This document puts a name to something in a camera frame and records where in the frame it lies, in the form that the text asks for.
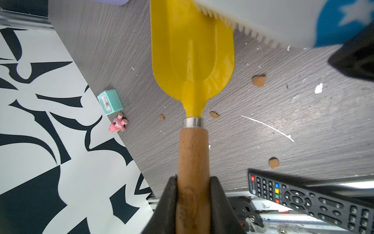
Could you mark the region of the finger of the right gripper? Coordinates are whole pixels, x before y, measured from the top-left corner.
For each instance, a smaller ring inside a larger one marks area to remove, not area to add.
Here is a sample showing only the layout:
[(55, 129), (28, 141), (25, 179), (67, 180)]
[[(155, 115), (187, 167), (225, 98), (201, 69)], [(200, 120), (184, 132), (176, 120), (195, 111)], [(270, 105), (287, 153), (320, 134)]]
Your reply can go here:
[(371, 23), (343, 44), (328, 60), (343, 75), (374, 81), (374, 24)]

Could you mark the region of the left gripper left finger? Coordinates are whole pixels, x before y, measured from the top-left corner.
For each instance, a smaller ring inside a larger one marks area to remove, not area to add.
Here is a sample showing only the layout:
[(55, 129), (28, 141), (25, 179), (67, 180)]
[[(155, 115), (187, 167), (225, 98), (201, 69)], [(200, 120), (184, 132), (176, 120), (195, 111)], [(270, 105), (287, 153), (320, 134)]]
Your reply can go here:
[(142, 234), (175, 234), (176, 203), (178, 187), (177, 176), (169, 178), (150, 221)]

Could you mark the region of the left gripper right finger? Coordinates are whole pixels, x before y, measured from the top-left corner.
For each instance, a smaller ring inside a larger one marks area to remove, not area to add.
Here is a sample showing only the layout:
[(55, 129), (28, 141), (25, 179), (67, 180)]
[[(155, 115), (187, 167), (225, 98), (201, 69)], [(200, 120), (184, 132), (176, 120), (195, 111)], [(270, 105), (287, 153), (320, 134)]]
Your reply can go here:
[(211, 234), (245, 234), (219, 179), (210, 178)]

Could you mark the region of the white blue cleaning brush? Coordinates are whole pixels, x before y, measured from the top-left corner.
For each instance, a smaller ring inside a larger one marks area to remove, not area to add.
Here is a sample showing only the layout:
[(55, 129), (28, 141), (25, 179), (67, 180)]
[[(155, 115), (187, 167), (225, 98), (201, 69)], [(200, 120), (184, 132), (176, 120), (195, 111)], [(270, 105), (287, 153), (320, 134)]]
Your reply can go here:
[(373, 1), (194, 1), (198, 11), (259, 42), (296, 48), (343, 44), (374, 21)]

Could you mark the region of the yellow scoop trowel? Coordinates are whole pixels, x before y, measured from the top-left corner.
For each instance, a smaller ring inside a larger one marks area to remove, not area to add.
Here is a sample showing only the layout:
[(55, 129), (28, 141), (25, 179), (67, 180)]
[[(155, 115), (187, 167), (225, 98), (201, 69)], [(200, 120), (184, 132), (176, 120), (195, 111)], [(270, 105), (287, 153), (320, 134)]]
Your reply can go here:
[(183, 104), (175, 231), (210, 232), (207, 102), (229, 83), (234, 71), (233, 30), (193, 1), (151, 1), (152, 65), (160, 88)]

